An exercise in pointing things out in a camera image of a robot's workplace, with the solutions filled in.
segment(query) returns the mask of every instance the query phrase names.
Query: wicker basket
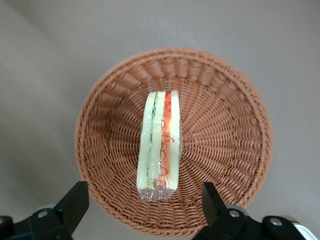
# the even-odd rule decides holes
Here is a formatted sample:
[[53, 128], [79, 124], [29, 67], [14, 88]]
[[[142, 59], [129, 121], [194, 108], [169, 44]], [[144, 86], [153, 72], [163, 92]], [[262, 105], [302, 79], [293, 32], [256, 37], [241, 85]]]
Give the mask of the wicker basket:
[[[178, 90], [183, 152], [179, 186], [169, 200], [141, 200], [136, 188], [147, 95]], [[272, 153], [267, 111], [245, 75], [194, 49], [160, 48], [108, 71], [80, 111], [75, 151], [82, 178], [101, 207], [145, 234], [193, 236], [205, 224], [202, 184], [227, 204], [246, 207], [266, 177]]]

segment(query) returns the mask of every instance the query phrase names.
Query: gray table surface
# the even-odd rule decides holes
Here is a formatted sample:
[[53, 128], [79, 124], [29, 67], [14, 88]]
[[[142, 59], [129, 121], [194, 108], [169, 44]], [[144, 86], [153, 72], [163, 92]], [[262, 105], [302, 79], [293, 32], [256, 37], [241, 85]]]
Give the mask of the gray table surface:
[[[168, 46], [209, 51], [251, 79], [274, 147], [247, 211], [293, 216], [319, 238], [319, 0], [1, 0], [0, 215], [22, 220], [81, 179], [74, 131], [90, 88], [123, 59]], [[92, 198], [74, 237], [160, 239]]]

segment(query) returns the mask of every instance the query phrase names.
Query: metal screw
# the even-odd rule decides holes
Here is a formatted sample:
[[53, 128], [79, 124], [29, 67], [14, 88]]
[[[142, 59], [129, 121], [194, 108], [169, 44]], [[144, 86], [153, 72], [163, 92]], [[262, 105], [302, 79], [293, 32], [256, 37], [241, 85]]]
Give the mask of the metal screw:
[[278, 218], [270, 218], [270, 222], [275, 226], [282, 226], [282, 222]]
[[39, 212], [38, 218], [43, 218], [43, 217], [45, 217], [47, 215], [48, 215], [48, 211], [47, 210], [43, 210], [43, 211]]
[[239, 214], [236, 210], [230, 210], [230, 211], [229, 211], [229, 214], [230, 214], [230, 216], [233, 217], [233, 218], [238, 218], [238, 217], [240, 217], [240, 214]]

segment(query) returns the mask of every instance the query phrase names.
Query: plastic wrap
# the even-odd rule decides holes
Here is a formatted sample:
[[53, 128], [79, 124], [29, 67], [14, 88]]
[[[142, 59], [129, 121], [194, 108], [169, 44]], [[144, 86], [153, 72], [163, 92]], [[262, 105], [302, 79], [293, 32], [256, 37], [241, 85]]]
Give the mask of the plastic wrap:
[[142, 199], [166, 200], [178, 188], [182, 134], [178, 91], [150, 92], [144, 109], [136, 186]]

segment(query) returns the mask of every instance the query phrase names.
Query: basket rim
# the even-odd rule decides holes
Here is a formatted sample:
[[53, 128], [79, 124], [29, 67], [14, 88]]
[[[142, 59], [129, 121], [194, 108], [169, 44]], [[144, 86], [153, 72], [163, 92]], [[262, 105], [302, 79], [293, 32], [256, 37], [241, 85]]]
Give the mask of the basket rim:
[[[254, 176], [252, 187], [249, 188], [249, 190], [242, 196], [241, 200], [239, 201], [239, 204], [245, 208], [258, 194], [269, 171], [273, 149], [271, 121], [260, 95], [258, 94], [256, 88], [253, 86], [251, 81], [247, 78], [247, 76], [245, 76], [242, 72], [237, 70], [235, 67], [233, 67], [225, 60], [213, 55], [212, 53], [203, 50], [197, 50], [194, 48], [161, 47], [140, 52], [116, 64], [92, 86], [80, 109], [78, 119], [76, 122], [74, 136], [75, 155], [81, 178], [89, 183], [89, 191], [91, 195], [94, 197], [94, 199], [99, 204], [101, 202], [106, 203], [100, 196], [99, 190], [95, 188], [94, 181], [87, 175], [83, 175], [84, 172], [88, 171], [88, 166], [84, 161], [82, 161], [82, 159], [84, 159], [83, 146], [86, 135], [86, 124], [89, 120], [89, 113], [92, 111], [95, 100], [101, 94], [103, 89], [107, 85], [111, 84], [117, 78], [117, 76], [119, 76], [123, 71], [127, 71], [135, 66], [141, 65], [146, 61], [163, 59], [165, 57], [171, 57], [172, 55], [174, 55], [175, 58], [186, 58], [191, 61], [197, 59], [203, 64], [214, 66], [214, 68], [218, 71], [224, 72], [226, 77], [228, 77], [241, 90], [241, 92], [245, 95], [246, 100], [252, 106], [254, 115], [257, 118], [258, 125], [260, 126], [262, 132], [262, 144], [266, 146], [265, 151], [262, 152], [261, 161], [259, 163], [257, 173]], [[266, 159], [266, 152], [268, 153], [268, 161], [264, 161]], [[107, 211], [113, 218], [120, 221], [122, 224], [125, 224], [126, 226], [131, 227], [135, 230], [153, 236], [157, 231], [155, 228], [147, 226], [141, 226], [140, 229], [138, 229], [137, 227], [133, 227], [133, 225], [136, 224], [135, 221], [129, 219], [122, 219], [121, 217], [119, 217], [120, 214], [112, 214], [112, 212], [114, 212], [114, 209], [111, 206], [103, 207], [103, 209]], [[191, 230], [190, 228], [188, 228], [185, 231], [181, 232], [181, 234], [177, 234], [176, 232], [169, 233], [170, 231], [168, 230], [163, 234], [157, 232], [156, 235], [162, 237], [187, 237], [195, 234], [197, 231], [198, 229]]]

